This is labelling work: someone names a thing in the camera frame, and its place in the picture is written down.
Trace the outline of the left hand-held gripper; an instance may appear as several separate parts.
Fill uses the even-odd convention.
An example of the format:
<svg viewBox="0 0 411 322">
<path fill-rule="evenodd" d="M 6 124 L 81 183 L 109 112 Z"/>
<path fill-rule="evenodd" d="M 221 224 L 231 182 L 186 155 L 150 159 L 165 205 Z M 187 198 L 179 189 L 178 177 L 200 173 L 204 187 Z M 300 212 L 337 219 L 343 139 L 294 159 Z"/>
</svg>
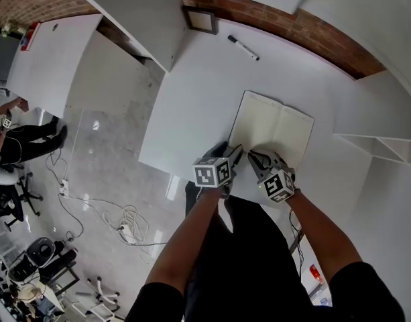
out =
<svg viewBox="0 0 411 322">
<path fill-rule="evenodd" d="M 192 165 L 195 186 L 200 188 L 197 199 L 208 189 L 222 189 L 221 198 L 229 198 L 236 177 L 234 168 L 243 155 L 243 146 L 239 144 L 229 157 L 222 158 L 227 146 L 227 141 L 218 143 L 204 154 L 205 158 L 198 158 Z"/>
</svg>

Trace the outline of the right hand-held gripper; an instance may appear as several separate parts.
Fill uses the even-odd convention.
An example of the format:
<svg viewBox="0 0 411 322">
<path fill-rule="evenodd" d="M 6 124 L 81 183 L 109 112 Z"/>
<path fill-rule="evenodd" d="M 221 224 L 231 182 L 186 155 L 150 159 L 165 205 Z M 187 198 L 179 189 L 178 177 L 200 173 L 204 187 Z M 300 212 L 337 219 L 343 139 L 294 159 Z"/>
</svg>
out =
<svg viewBox="0 0 411 322">
<path fill-rule="evenodd" d="M 281 203 L 294 195 L 294 169 L 281 162 L 274 151 L 258 150 L 247 158 L 258 178 L 260 191 L 274 203 Z"/>
</svg>

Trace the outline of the blue cover notebook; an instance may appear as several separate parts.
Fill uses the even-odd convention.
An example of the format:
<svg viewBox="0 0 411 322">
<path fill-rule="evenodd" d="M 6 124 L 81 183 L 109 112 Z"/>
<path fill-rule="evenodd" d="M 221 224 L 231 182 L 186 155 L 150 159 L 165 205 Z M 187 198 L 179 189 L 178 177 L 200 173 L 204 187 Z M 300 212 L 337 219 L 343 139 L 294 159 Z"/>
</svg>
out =
<svg viewBox="0 0 411 322">
<path fill-rule="evenodd" d="M 245 91 L 228 145 L 241 144 L 245 152 L 264 148 L 278 153 L 288 166 L 302 163 L 314 119 L 268 97 Z"/>
</svg>

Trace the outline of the person's left forearm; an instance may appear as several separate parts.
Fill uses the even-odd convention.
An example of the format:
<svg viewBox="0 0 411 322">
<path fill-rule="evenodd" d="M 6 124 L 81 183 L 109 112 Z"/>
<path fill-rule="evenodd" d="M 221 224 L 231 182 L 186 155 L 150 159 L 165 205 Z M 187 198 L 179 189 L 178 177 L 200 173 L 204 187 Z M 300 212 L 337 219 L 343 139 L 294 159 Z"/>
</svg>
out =
<svg viewBox="0 0 411 322">
<path fill-rule="evenodd" d="M 146 284 L 163 283 L 184 292 L 222 194 L 221 188 L 208 189 L 198 198 L 161 251 Z"/>
</svg>

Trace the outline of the person's right forearm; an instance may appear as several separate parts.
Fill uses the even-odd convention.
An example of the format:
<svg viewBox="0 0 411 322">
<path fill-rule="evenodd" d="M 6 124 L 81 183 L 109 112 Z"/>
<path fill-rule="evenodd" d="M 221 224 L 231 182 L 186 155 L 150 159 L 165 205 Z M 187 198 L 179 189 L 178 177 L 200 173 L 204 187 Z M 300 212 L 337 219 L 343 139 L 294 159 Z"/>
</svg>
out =
<svg viewBox="0 0 411 322">
<path fill-rule="evenodd" d="M 312 247 L 326 281 L 361 257 L 347 235 L 316 207 L 301 190 L 286 200 Z"/>
</svg>

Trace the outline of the white desk with hutch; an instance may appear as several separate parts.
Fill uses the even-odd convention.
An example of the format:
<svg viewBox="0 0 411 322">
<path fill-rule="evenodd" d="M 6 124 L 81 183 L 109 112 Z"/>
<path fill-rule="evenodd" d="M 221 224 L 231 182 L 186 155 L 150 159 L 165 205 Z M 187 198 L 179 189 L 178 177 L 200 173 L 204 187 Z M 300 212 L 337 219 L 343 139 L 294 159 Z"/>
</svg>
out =
<svg viewBox="0 0 411 322">
<path fill-rule="evenodd" d="M 390 73 L 355 80 L 323 57 L 268 32 L 220 19 L 190 30 L 182 0 L 87 0 L 164 70 L 140 162 L 194 180 L 193 162 L 229 139 L 245 91 L 314 119 L 296 182 L 335 221 L 357 203 L 371 154 L 411 145 L 411 97 Z M 227 39 L 232 35 L 255 61 Z"/>
</svg>

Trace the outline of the black and white marker pen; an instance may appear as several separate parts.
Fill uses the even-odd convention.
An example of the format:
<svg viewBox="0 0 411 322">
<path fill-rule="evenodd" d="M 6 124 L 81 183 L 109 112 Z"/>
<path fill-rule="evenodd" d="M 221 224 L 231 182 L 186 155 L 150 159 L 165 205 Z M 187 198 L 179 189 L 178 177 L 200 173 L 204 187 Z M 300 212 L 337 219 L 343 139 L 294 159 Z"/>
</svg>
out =
<svg viewBox="0 0 411 322">
<path fill-rule="evenodd" d="M 248 54 L 250 58 L 252 58 L 255 61 L 259 61 L 260 57 L 255 52 L 252 52 L 245 44 L 240 42 L 238 39 L 236 39 L 232 35 L 228 35 L 227 39 L 230 42 L 234 43 L 238 48 L 242 49 L 246 54 Z"/>
</svg>

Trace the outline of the person's black clothing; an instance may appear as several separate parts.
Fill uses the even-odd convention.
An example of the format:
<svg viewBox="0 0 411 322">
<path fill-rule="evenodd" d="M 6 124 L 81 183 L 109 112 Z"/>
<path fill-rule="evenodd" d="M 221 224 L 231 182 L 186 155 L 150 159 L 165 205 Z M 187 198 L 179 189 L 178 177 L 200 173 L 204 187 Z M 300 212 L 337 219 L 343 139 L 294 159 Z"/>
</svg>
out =
<svg viewBox="0 0 411 322">
<path fill-rule="evenodd" d="M 186 216 L 199 190 L 193 182 L 186 185 Z M 286 238 L 261 205 L 229 196 L 224 206 L 231 227 L 217 206 L 184 292 L 145 283 L 125 322 L 406 321 L 399 302 L 362 259 L 327 281 L 331 306 L 314 305 Z"/>
</svg>

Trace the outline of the small red object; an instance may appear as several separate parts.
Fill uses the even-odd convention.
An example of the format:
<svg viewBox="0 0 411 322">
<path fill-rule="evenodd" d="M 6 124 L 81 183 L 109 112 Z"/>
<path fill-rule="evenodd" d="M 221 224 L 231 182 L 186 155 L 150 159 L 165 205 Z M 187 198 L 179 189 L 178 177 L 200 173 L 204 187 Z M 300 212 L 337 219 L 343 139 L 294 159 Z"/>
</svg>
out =
<svg viewBox="0 0 411 322">
<path fill-rule="evenodd" d="M 317 280 L 321 285 L 323 285 L 325 281 L 323 280 L 323 278 L 322 278 L 319 270 L 317 269 L 317 267 L 314 264 L 312 264 L 310 266 L 309 270 L 310 270 L 310 273 L 313 276 L 313 278 L 315 280 Z"/>
</svg>

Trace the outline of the white chair base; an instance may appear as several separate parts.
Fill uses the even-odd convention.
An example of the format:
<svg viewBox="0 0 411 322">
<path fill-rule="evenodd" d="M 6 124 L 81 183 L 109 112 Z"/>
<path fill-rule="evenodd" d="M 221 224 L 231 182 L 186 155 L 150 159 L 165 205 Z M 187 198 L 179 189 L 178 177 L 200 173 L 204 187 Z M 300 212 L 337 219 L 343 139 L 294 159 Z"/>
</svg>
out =
<svg viewBox="0 0 411 322">
<path fill-rule="evenodd" d="M 107 288 L 103 284 L 103 279 L 100 276 L 98 276 L 96 280 L 87 278 L 86 283 L 90 286 L 91 289 L 94 290 L 95 298 L 100 303 L 109 305 L 112 312 L 118 311 L 121 308 L 118 301 L 121 293 Z"/>
</svg>

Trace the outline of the small white table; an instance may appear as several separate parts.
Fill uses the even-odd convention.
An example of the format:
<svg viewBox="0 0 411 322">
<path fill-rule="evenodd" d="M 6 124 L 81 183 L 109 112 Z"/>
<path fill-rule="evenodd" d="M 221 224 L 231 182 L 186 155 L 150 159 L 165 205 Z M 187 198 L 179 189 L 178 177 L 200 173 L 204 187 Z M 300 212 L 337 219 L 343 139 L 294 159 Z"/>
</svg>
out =
<svg viewBox="0 0 411 322">
<path fill-rule="evenodd" d="M 27 51 L 17 50 L 6 87 L 63 118 L 70 108 L 125 113 L 147 88 L 150 73 L 97 31 L 101 14 L 41 23 Z"/>
</svg>

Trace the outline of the grey round appliance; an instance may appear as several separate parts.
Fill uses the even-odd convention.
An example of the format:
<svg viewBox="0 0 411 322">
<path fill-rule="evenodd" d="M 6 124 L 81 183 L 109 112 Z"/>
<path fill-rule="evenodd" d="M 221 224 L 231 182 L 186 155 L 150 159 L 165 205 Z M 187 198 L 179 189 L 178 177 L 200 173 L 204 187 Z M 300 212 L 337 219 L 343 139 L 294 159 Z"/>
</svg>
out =
<svg viewBox="0 0 411 322">
<path fill-rule="evenodd" d="M 26 250 L 29 261 L 37 268 L 44 267 L 55 253 L 55 243 L 48 237 L 39 237 Z"/>
</svg>

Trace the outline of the grey office chair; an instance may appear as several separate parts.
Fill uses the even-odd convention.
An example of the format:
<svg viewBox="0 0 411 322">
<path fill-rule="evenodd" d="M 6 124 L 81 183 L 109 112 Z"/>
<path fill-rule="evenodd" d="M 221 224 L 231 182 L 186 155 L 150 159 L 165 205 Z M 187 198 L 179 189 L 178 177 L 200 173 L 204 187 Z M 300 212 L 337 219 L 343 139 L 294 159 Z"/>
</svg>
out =
<svg viewBox="0 0 411 322">
<path fill-rule="evenodd" d="M 29 191 L 29 183 L 32 176 L 32 172 L 24 172 L 20 176 L 17 172 L 10 173 L 0 168 L 0 189 L 7 193 L 15 203 L 15 213 L 13 216 L 19 221 L 23 221 L 23 202 L 30 206 L 34 215 L 40 216 L 40 212 L 36 211 L 33 206 L 32 199 L 43 201 L 43 196 L 35 195 Z"/>
</svg>

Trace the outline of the red book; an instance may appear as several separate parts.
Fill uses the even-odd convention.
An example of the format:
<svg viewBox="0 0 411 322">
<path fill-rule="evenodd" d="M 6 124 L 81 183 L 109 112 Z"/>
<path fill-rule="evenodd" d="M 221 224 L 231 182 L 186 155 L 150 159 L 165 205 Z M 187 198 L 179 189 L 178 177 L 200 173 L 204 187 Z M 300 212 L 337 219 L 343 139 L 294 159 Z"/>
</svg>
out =
<svg viewBox="0 0 411 322">
<path fill-rule="evenodd" d="M 26 33 L 23 35 L 23 38 L 21 39 L 20 42 L 20 50 L 25 52 L 29 51 L 32 45 L 32 42 L 41 26 L 40 22 L 35 22 L 31 24 L 31 26 L 28 27 Z"/>
</svg>

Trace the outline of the black office chair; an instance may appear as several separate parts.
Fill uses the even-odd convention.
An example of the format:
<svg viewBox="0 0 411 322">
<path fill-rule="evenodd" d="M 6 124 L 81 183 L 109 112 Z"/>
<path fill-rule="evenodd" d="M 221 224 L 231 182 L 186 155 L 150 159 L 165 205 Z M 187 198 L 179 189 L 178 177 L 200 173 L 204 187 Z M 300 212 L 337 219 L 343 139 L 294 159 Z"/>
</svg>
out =
<svg viewBox="0 0 411 322">
<path fill-rule="evenodd" d="M 6 229 L 11 232 L 11 226 L 17 221 L 23 222 L 23 208 L 19 194 L 14 185 L 0 185 L 0 218 L 12 215 L 14 220 L 5 222 Z"/>
</svg>

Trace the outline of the straw hat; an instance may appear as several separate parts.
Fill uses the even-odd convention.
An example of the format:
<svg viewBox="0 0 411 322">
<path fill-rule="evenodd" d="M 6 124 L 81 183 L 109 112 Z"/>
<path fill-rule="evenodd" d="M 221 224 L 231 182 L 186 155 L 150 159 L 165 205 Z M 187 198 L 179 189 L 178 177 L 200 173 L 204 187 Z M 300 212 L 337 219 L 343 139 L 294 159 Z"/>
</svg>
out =
<svg viewBox="0 0 411 322">
<path fill-rule="evenodd" d="M 24 302 L 30 303 L 42 295 L 42 290 L 40 287 L 34 286 L 32 284 L 27 284 L 20 288 L 17 298 Z"/>
</svg>

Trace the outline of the grey cabinet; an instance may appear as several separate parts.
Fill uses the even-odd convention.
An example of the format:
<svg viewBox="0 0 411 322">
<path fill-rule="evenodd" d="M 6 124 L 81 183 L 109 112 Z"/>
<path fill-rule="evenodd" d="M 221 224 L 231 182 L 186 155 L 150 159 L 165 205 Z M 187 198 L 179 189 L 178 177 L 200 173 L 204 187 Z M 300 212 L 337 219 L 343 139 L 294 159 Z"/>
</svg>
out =
<svg viewBox="0 0 411 322">
<path fill-rule="evenodd" d="M 18 49 L 21 36 L 3 37 L 0 33 L 0 81 L 6 81 Z"/>
</svg>

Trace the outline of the small flower bunch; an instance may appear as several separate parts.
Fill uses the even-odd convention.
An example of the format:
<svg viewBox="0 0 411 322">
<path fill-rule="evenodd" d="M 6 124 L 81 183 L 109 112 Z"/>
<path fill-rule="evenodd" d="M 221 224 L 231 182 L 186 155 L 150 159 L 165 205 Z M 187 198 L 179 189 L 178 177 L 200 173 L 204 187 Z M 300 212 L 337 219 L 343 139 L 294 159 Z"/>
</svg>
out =
<svg viewBox="0 0 411 322">
<path fill-rule="evenodd" d="M 7 21 L 1 28 L 1 35 L 6 38 L 8 36 L 14 38 L 22 38 L 26 33 L 26 29 L 18 23 Z"/>
</svg>

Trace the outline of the dark picture frame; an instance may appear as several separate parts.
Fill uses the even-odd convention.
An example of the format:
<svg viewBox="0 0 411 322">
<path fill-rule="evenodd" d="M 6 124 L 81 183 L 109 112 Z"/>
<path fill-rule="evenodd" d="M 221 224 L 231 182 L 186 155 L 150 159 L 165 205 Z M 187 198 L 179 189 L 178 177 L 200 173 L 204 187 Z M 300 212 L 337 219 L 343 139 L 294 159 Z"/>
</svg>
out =
<svg viewBox="0 0 411 322">
<path fill-rule="evenodd" d="M 184 5 L 182 12 L 190 30 L 217 35 L 216 17 L 212 11 Z"/>
</svg>

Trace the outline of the black metal frame stand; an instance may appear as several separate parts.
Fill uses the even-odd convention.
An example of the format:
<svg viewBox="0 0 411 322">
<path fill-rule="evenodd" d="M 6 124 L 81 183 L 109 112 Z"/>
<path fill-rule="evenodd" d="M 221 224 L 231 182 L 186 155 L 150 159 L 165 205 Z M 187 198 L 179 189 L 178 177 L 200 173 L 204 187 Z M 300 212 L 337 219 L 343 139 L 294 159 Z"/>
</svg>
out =
<svg viewBox="0 0 411 322">
<path fill-rule="evenodd" d="M 40 282 L 49 287 L 55 284 L 56 281 L 67 272 L 73 277 L 71 282 L 55 292 L 57 297 L 61 296 L 63 292 L 66 292 L 80 280 L 73 270 L 73 267 L 76 264 L 75 259 L 77 254 L 78 252 L 75 249 L 71 249 L 63 255 L 58 255 L 58 257 L 47 266 L 39 269 Z"/>
</svg>

